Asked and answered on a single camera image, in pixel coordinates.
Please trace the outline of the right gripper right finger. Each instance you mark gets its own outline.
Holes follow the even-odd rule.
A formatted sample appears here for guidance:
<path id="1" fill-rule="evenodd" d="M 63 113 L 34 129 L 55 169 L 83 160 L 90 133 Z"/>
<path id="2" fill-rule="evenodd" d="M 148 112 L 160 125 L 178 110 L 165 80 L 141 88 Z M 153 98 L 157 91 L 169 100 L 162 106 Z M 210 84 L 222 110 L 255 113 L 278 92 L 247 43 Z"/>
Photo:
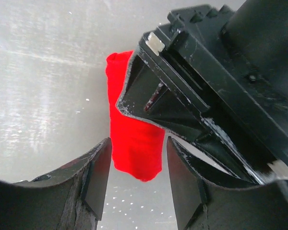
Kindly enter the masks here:
<path id="1" fill-rule="evenodd" d="M 250 183 L 218 170 L 167 140 L 168 169 L 180 230 L 260 230 L 261 212 Z"/>

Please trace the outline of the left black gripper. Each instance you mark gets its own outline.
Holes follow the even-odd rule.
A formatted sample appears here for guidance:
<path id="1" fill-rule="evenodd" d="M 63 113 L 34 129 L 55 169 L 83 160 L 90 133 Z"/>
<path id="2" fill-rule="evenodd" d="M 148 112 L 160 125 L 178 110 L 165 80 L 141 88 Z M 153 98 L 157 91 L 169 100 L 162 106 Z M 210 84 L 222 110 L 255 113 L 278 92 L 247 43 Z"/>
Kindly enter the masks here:
<path id="1" fill-rule="evenodd" d="M 188 63 L 247 133 L 288 166 L 288 0 L 248 0 L 237 11 L 203 6 L 190 19 L 182 11 L 168 19 L 157 57 L 133 53 L 118 110 L 180 137 L 231 175 L 263 184 L 175 61 Z"/>

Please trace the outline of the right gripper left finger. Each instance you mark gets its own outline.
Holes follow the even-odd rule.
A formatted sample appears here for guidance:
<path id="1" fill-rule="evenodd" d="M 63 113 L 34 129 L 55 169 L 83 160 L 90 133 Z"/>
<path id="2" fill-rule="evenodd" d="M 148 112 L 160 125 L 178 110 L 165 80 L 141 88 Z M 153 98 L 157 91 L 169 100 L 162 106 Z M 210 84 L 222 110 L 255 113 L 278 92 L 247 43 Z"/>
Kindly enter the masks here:
<path id="1" fill-rule="evenodd" d="M 106 138 L 84 155 L 30 182 L 18 182 L 13 230 L 95 230 L 101 220 L 111 164 Z"/>

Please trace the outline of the red underwear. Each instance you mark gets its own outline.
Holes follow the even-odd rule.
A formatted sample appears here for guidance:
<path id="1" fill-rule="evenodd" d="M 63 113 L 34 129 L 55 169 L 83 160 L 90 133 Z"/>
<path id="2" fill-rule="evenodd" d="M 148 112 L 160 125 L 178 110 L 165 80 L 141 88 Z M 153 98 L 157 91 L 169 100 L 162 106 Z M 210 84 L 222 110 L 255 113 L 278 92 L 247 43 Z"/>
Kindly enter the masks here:
<path id="1" fill-rule="evenodd" d="M 112 53 L 106 59 L 112 159 L 117 170 L 148 182 L 162 171 L 165 131 L 126 117 L 116 108 L 131 55 L 132 51 Z"/>

